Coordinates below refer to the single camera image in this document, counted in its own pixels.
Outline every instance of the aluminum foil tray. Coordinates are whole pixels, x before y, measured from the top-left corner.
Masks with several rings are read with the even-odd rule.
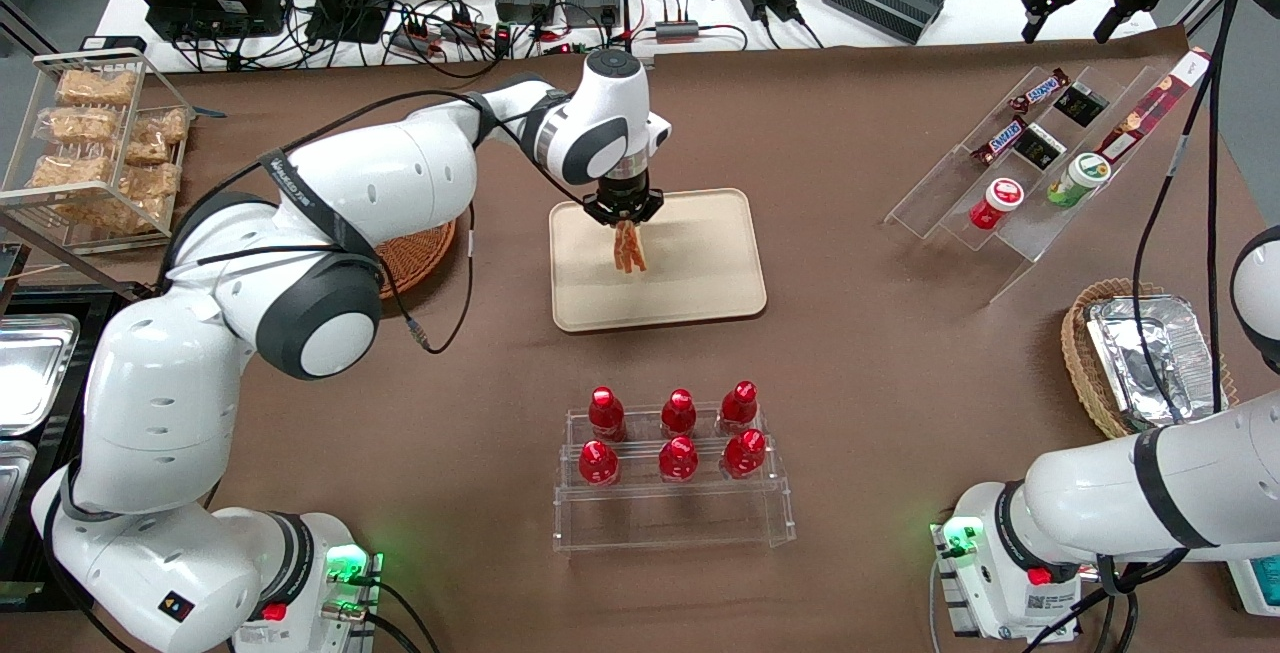
[[[9,530],[32,461],[36,461],[36,448],[31,443],[0,440],[0,540]]]
[[[45,421],[77,338],[74,316],[0,318],[0,438],[22,435]]]
[[[1208,346],[1190,303],[1176,296],[1148,296],[1139,303],[1151,360],[1175,410],[1169,410],[1143,356],[1129,297],[1106,298],[1084,311],[1116,407],[1138,430],[1213,415]]]

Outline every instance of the acrylic stand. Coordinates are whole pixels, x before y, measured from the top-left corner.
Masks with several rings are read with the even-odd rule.
[[[884,223],[897,222],[920,239],[932,239],[940,232],[946,232],[964,243],[974,256],[1009,259],[1011,251],[1014,260],[1018,261],[1016,269],[992,296],[992,301],[1018,283],[1039,261],[1080,207],[1088,205],[1089,198],[1106,189],[1103,184],[1076,205],[1060,207],[1048,201],[1048,187],[1060,178],[1075,156],[1096,150],[1106,134],[1128,117],[1135,102],[1165,74],[1147,67],[1129,85],[1116,83],[1093,68],[1085,68],[1079,76],[1074,76],[1073,79],[1093,88],[1094,93],[1100,93],[1110,102],[1088,128],[1076,124],[1053,108],[1053,102],[1061,96],[1060,91],[1052,92],[1046,101],[1038,102],[1027,114],[1016,114],[1009,106],[1011,97],[1027,93],[1050,77],[1050,70],[1032,69],[1019,85],[1001,97],[991,114],[959,146],[942,156],[915,188],[884,216]],[[970,157],[970,152],[977,151],[1009,125],[1015,114],[1021,115],[1028,124],[1041,125],[1065,146],[1066,151],[1043,170],[1012,150],[1002,152],[991,166],[983,166]],[[1134,152],[1140,146],[1142,141],[1120,157],[1114,166],[1112,179],[1123,173],[1125,164],[1133,160]],[[1027,198],[1015,211],[1005,215],[995,229],[983,230],[969,222],[969,207],[983,197],[987,184],[996,178],[1015,179],[1023,187]]]
[[[716,433],[718,402],[696,403],[694,428],[698,471],[684,483],[658,475],[662,408],[626,412],[627,440],[611,443],[618,455],[618,483],[589,485],[577,471],[582,444],[593,439],[586,410],[572,410],[566,420],[556,487],[554,549],[561,553],[626,548],[682,548],[728,543],[767,543],[771,548],[795,540],[791,488],[768,433],[763,411],[753,425],[765,434],[768,456],[750,476],[733,480],[719,471],[728,437]]]

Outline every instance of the brown tablecloth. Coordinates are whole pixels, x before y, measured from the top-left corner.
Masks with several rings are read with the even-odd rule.
[[[1062,365],[1061,315],[1093,280],[1128,275],[1188,102],[989,307],[989,273],[957,273],[945,256],[904,247],[901,230],[881,220],[1032,65],[1093,65],[1129,79],[1183,51],[1181,35],[1162,29],[1103,47],[659,59],[653,110],[675,129],[654,157],[654,184],[746,192],[767,311],[746,321],[561,333],[547,243],[558,193],[513,149],[486,146],[475,302],[453,348],[428,356],[388,318],[367,357],[334,379],[301,383],[251,362],[218,503],[339,516],[387,553],[387,580],[416,602],[448,653],[924,652],[928,522],[969,485],[1016,479],[1038,453],[1101,439]],[[503,68],[572,88],[580,65],[559,58]],[[424,68],[180,76],[192,102],[230,114],[196,125],[183,198],[343,111],[444,83]],[[1194,138],[1144,277],[1193,301],[1202,321],[1206,138],[1203,129]],[[270,192],[265,175],[247,188]],[[1229,270],[1262,227],[1231,165],[1221,210]],[[145,257],[110,269],[148,278]],[[410,293],[438,337],[456,320],[465,266],[452,260],[440,278]],[[1220,280],[1225,287],[1228,275]],[[1275,383],[1222,301],[1225,359],[1247,399]],[[759,383],[791,476],[795,543],[572,560],[552,552],[567,407],[599,384],[640,405],[676,387],[718,397],[744,378]],[[1224,568],[1210,565],[1144,586],[1133,652],[1275,648],[1280,621],[1233,611],[1229,590]],[[1092,648],[1096,620],[1066,649]],[[1016,649],[951,639],[941,609],[938,622],[946,650]],[[74,613],[0,617],[0,641],[6,653],[109,650]]]

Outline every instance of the woven basket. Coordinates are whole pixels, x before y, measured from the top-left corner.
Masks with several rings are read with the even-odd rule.
[[[449,252],[449,246],[453,245],[456,229],[457,223],[451,220],[439,228],[392,238],[378,247],[378,255],[387,261],[401,293],[422,283],[422,279],[440,265],[444,255]],[[379,297],[383,301],[392,297],[392,287],[388,280],[383,282]]]
[[[1142,296],[1157,296],[1165,288],[1149,283],[1139,284],[1138,292]],[[1071,385],[1080,398],[1080,405],[1093,424],[1106,434],[1107,438],[1121,438],[1137,433],[1125,421],[1116,408],[1115,398],[1111,394],[1111,385],[1107,383],[1107,374],[1102,370],[1102,362],[1093,352],[1093,341],[1084,326],[1084,307],[1102,298],[1116,298],[1133,294],[1133,284],[1128,278],[1112,278],[1101,280],[1084,288],[1084,292],[1075,298],[1075,303],[1066,311],[1062,319],[1062,357],[1066,360],[1066,373],[1071,375]],[[1226,392],[1229,406],[1236,406],[1235,383],[1231,374],[1222,364],[1222,391]]]

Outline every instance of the stainless steel tray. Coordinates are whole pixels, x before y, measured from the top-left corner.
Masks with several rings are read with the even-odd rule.
[[[0,437],[22,435],[45,421],[77,338],[74,316],[0,318]]]
[[[32,461],[36,461],[36,448],[31,443],[0,440],[0,540],[9,530]]]

